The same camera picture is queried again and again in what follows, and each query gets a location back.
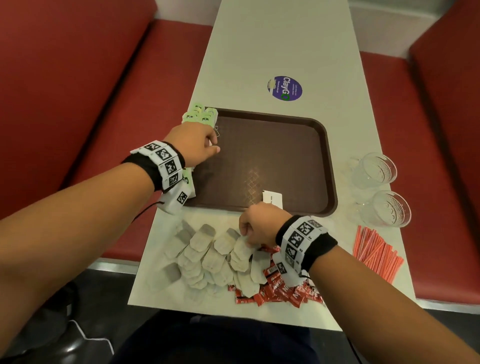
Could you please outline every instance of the dark floor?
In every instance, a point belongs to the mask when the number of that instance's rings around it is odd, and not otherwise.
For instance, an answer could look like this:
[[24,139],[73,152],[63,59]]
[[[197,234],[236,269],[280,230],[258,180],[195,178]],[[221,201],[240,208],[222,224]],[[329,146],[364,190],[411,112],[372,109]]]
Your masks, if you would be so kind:
[[[74,319],[88,338],[109,338],[114,349],[120,345],[156,309],[128,306],[133,275],[86,270],[75,279],[80,300]],[[443,311],[429,313],[443,322],[467,344],[480,352],[480,315]],[[315,350],[323,363],[357,364],[343,332],[313,329]],[[111,358],[105,341],[85,341],[73,323],[69,323],[60,339],[14,360],[12,364],[106,364]]]

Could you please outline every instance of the seat backrest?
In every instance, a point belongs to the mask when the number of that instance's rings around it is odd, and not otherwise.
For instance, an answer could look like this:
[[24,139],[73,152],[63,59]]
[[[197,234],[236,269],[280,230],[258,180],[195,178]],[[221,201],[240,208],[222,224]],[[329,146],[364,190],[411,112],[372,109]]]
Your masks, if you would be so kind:
[[479,39],[480,1],[457,0],[410,48],[477,218],[480,217]]
[[58,190],[155,11],[0,1],[0,218]]

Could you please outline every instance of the drinking glass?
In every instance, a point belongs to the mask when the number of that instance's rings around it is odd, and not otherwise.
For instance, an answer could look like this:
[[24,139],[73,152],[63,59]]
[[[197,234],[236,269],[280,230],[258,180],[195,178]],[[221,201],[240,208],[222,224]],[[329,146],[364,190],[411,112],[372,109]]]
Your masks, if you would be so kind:
[[353,184],[364,190],[391,183],[396,178],[396,167],[392,160],[380,153],[369,153],[353,169]]
[[378,191],[360,207],[360,217],[374,227],[402,228],[410,222],[412,212],[405,199],[393,191]]

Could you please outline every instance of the tabletop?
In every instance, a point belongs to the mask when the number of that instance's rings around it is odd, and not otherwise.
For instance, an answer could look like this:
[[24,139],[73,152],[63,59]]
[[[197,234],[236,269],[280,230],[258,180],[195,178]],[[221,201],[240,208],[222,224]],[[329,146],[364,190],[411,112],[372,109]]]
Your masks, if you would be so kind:
[[[296,83],[297,98],[275,97],[268,88],[275,77]],[[351,185],[348,164],[351,158],[382,148],[347,0],[223,0],[192,101],[219,109],[319,121],[328,136],[338,198],[336,211],[319,221],[330,228],[341,247],[352,251],[359,223],[353,212],[358,191]],[[221,234],[238,227],[239,215],[187,207],[181,216],[157,211],[129,304],[340,330],[326,306],[319,303],[300,308],[288,303],[257,307],[235,304],[232,292],[200,300],[191,297],[182,280],[165,284],[172,277],[164,269],[170,262],[163,250],[182,218],[196,229],[209,223]],[[377,230],[406,260],[400,230]],[[407,261],[393,284],[415,299]]]

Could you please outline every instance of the red bench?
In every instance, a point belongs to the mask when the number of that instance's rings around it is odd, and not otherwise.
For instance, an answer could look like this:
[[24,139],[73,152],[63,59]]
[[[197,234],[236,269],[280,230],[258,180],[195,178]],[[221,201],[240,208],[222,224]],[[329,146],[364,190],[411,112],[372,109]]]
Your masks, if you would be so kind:
[[[0,120],[8,133],[0,143],[0,218],[117,165],[127,151],[152,135],[161,139],[180,122],[212,28],[153,20],[155,10],[153,0],[0,5],[6,60]],[[399,169],[392,189],[413,210],[402,236],[419,298],[480,303],[478,246],[454,188],[463,181],[468,201],[480,206],[474,173],[480,152],[473,144],[479,135],[479,19],[474,1],[458,0],[412,47],[419,84],[447,135],[459,177],[452,178],[455,171],[444,162],[448,151],[438,147],[409,64],[361,55],[382,146]],[[154,213],[135,221],[104,256],[139,261]]]

